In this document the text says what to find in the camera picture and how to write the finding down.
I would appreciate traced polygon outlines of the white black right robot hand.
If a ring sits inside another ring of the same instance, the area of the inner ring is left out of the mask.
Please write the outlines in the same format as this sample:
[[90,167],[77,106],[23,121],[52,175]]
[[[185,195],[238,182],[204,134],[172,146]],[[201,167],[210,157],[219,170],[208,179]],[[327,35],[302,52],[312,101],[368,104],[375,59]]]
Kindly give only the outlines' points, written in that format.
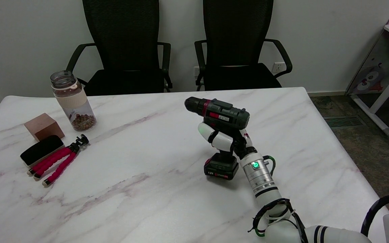
[[201,136],[219,151],[236,154],[240,159],[258,151],[246,129],[218,129],[207,123],[199,123],[198,131]]

